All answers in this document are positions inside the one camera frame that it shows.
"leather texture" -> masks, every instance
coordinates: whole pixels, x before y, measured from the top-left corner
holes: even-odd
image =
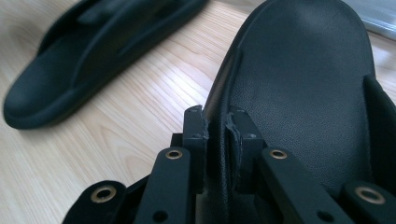
[[[364,26],[345,3],[268,0],[241,27],[205,105],[207,191],[197,199],[198,223],[260,222],[254,195],[231,188],[230,105],[246,110],[268,147],[291,151],[333,197],[351,180],[396,193],[395,106],[376,83]],[[276,213],[270,201],[258,204]]]

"light wood floor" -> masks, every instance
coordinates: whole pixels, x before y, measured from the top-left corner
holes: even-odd
[[[43,34],[75,0],[0,0],[0,98]],[[129,186],[203,105],[234,35],[257,1],[212,2],[66,121],[17,131],[0,119],[0,223],[60,223],[78,195],[105,179]],[[378,79],[396,102],[396,46],[371,35]]]
[[[223,2],[230,7],[243,11],[245,13],[250,13],[254,8],[259,6],[261,3],[265,2],[265,0],[218,0],[219,2]]]

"brass grommet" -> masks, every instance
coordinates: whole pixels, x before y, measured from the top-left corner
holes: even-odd
[[[177,160],[183,156],[183,153],[179,150],[171,150],[166,153],[166,158],[169,160]]]
[[[355,188],[355,193],[367,203],[384,204],[386,201],[382,194],[368,187],[357,187]],[[374,197],[367,196],[365,193],[370,193]]]
[[[117,190],[111,185],[105,185],[97,188],[91,194],[91,201],[94,203],[105,203],[116,196]]]
[[[270,151],[270,156],[274,157],[277,160],[284,160],[288,157],[288,154],[286,154],[286,152],[282,150],[274,149]]]

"black slide sandal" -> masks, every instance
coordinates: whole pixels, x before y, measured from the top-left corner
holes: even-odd
[[[33,129],[66,118],[207,0],[83,0],[57,20],[9,90],[4,118]]]
[[[396,194],[396,109],[375,80],[362,22],[343,2],[269,0],[241,27],[205,105],[210,139],[199,223],[261,223],[254,195],[233,190],[231,105],[334,198],[353,180]],[[267,218],[281,223],[269,204]]]

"black plastic bracket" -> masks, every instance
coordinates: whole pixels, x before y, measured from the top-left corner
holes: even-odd
[[[341,203],[358,223],[395,223],[396,198],[377,185],[352,181],[344,185]]]
[[[63,224],[117,223],[125,192],[125,186],[116,181],[106,180],[90,186],[70,208]]]
[[[190,152],[169,147],[158,154],[148,179],[135,224],[192,221]]]
[[[237,106],[230,107],[226,126],[232,136],[233,188],[239,193],[254,193],[258,174],[255,160],[267,145],[248,112]]]
[[[182,147],[186,148],[193,158],[191,161],[191,190],[193,193],[204,191],[208,136],[207,120],[203,115],[202,106],[196,105],[185,110]]]
[[[284,223],[354,223],[291,152],[268,147],[258,164]]]

